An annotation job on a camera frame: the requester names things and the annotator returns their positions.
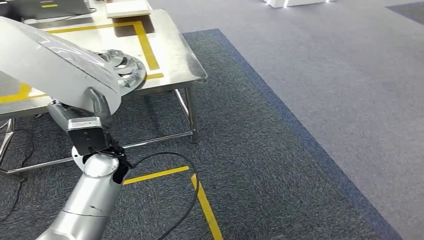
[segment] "stainless steel table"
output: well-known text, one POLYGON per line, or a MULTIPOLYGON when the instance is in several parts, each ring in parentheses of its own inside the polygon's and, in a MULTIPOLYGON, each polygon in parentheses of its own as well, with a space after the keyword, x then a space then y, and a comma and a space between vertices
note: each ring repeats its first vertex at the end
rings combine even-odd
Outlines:
MULTIPOLYGON (((147 68, 147 80, 144 85, 130 94, 146 95, 174 91, 190 127, 190 131, 187 132, 137 142, 126 145, 124 148, 185 136, 191 136, 192 141, 197 142, 193 85, 196 82, 205 81, 207 74, 168 13, 157 9, 152 10, 150 16, 112 20, 105 17, 103 2, 93 1, 90 6, 97 11, 89 17, 78 16, 66 20, 46 19, 33 26, 91 51, 117 49, 140 59, 147 68), (185 90, 185 100, 178 89, 185 90)), ((0 147, 0 167, 2 161, 7 161, 4 157, 15 131, 15 119, 46 113, 46 107, 51 102, 50 97, 43 92, 10 79, 2 79, 2 76, 0 74, 3 89, 3 96, 0 91, 0 120, 8 119, 8 123, 5 138, 0 147)), ((21 181, 22 178, 19 176, 21 172, 71 160, 70 157, 11 170, 0 168, 0 175, 21 181)))

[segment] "yellow tape line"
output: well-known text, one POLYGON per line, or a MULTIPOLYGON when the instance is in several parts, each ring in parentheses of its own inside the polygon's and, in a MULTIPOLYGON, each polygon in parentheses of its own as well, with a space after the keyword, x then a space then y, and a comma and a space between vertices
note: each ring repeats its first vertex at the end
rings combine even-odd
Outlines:
POLYGON ((189 170, 189 166, 181 166, 181 167, 177 167, 177 168, 173 168, 173 169, 169 169, 169 170, 165 170, 165 171, 159 171, 159 172, 144 175, 144 176, 138 176, 138 177, 130 178, 130 179, 123 181, 123 184, 124 185, 133 184, 133 183, 141 182, 141 181, 144 181, 144 180, 154 179, 154 178, 157 178, 157 177, 175 174, 175 173, 179 173, 179 172, 183 172, 183 171, 187 171, 187 170, 189 170))
POLYGON ((84 30, 94 30, 94 29, 104 29, 104 28, 117 28, 117 27, 125 27, 132 26, 135 30, 135 34, 138 37, 138 41, 140 42, 141 49, 143 50, 144 56, 147 60, 147 65, 150 70, 159 69, 158 61, 156 60, 155 54, 153 53, 152 47, 150 46, 149 39, 147 38, 145 28, 141 21, 129 21, 129 22, 118 22, 112 24, 105 25, 96 25, 96 26, 81 26, 81 27, 73 27, 73 28, 64 28, 58 30, 50 30, 47 31, 51 34, 61 34, 61 33, 70 33, 84 30))
POLYGON ((22 101, 28 98, 31 92, 31 87, 25 83, 19 84, 19 90, 17 94, 0 96, 0 103, 22 101))
POLYGON ((147 75, 146 76, 146 80, 149 80, 149 79, 158 79, 158 78, 162 78, 163 76, 164 76, 163 73, 155 73, 155 74, 147 75))
POLYGON ((158 61, 156 61, 155 54, 153 54, 152 47, 149 44, 145 28, 141 21, 134 22, 135 33, 137 34, 138 41, 140 42, 141 48, 143 49, 144 56, 147 60, 147 65, 150 70, 159 69, 158 61))
MULTIPOLYGON (((191 182, 193 183, 194 189, 196 189, 197 179, 196 174, 191 176, 191 182)), ((199 192, 197 194, 201 208, 203 209, 204 216, 207 224, 209 225, 210 231, 214 240, 224 240, 221 234, 220 227, 218 226, 217 220, 215 219, 214 213, 212 212, 211 205, 209 205, 208 199, 206 198, 205 191, 203 190, 202 184, 199 182, 199 192)))
POLYGON ((57 7, 57 4, 41 5, 42 8, 54 8, 57 7))

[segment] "laptop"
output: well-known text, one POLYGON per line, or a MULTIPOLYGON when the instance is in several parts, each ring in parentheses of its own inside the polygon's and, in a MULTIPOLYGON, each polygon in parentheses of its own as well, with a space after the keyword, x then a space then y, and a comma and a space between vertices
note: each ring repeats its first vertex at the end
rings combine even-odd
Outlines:
POLYGON ((51 19, 90 13, 87 0, 8 0, 24 19, 51 19))

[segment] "black cable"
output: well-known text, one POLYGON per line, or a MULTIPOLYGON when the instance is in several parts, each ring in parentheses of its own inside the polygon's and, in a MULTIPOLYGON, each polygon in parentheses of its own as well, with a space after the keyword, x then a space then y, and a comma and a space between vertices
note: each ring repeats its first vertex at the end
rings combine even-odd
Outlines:
POLYGON ((68 19, 75 18, 75 17, 82 16, 82 15, 92 14, 92 13, 95 13, 96 11, 97 11, 97 8, 90 7, 90 12, 89 13, 75 14, 75 15, 68 16, 68 17, 65 17, 65 18, 62 18, 62 19, 54 20, 54 22, 56 22, 56 21, 62 21, 62 20, 68 20, 68 19))
MULTIPOLYGON (((20 167, 23 168, 24 165, 25 165, 25 163, 28 161, 28 159, 30 159, 32 157, 32 155, 34 153, 34 137, 33 137, 33 134, 30 131, 26 130, 26 129, 16 129, 15 131, 16 132, 17 131, 26 132, 29 135, 29 138, 31 140, 31 145, 32 145, 31 152, 29 153, 29 155, 27 157, 25 157, 25 159, 22 161, 22 164, 20 165, 20 167)), ((15 211, 16 204, 18 203, 19 196, 21 194, 22 182, 23 181, 20 181, 19 182, 19 187, 18 187, 18 189, 16 191, 16 199, 15 199, 12 207, 10 208, 10 211, 6 214, 6 216, 2 220, 0 220, 0 223, 4 222, 6 219, 8 219, 8 217, 15 211)))
POLYGON ((196 189, 194 191, 194 198, 192 200, 192 202, 190 203, 189 207, 187 208, 187 211, 184 213, 184 215, 171 227, 169 228, 164 234, 162 234, 162 236, 160 236, 157 240, 162 240, 164 239, 166 236, 168 236, 178 225, 180 225, 180 223, 182 223, 184 221, 184 219, 187 218, 187 216, 189 215, 189 213, 192 211, 194 205, 196 204, 196 200, 198 198, 198 194, 199 194, 199 175, 198 175, 198 171, 196 169, 196 166, 194 165, 194 163, 188 159, 187 157, 176 153, 176 152, 159 152, 159 153, 155 153, 149 156, 146 156, 145 158, 141 159, 140 161, 138 161, 136 164, 134 164, 134 167, 137 167, 138 164, 140 164, 141 162, 143 162, 144 160, 151 158, 153 156, 157 156, 157 155, 164 155, 164 154, 171 154, 171 155, 176 155, 179 156, 181 158, 183 158, 185 161, 187 161, 192 167, 193 167, 193 172, 196 175, 196 189))

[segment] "gray carpet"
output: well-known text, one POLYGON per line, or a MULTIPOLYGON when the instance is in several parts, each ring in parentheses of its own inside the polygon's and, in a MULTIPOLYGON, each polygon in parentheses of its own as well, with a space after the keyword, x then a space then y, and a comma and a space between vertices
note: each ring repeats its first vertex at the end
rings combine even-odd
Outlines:
POLYGON ((182 32, 220 29, 405 240, 424 239, 424 26, 337 0, 152 0, 182 32))
MULTIPOLYGON (((291 123, 254 84, 251 72, 244 70, 246 63, 216 38, 216 31, 184 37, 209 75, 196 91, 201 140, 192 144, 180 138, 133 148, 128 151, 130 161, 161 151, 192 158, 228 240, 380 239, 319 159, 306 150, 296 129, 289 127, 291 123)), ((122 144, 187 130, 171 92, 127 98, 114 118, 112 135, 122 144)), ((22 118, 17 128, 32 131, 36 138, 28 164, 69 156, 69 141, 49 115, 22 118)), ((30 150, 29 141, 24 132, 18 132, 6 167, 20 164, 30 150)), ((157 157, 131 175, 182 165, 178 158, 157 157)), ((80 174, 73 163, 28 172, 16 211, 0 225, 0 238, 34 239, 54 219, 80 174)), ((189 176, 181 172, 125 186, 103 239, 156 239, 191 200, 189 176)), ((0 218, 8 212, 16 187, 0 179, 0 218)), ((168 239, 213 239, 199 204, 168 239)))

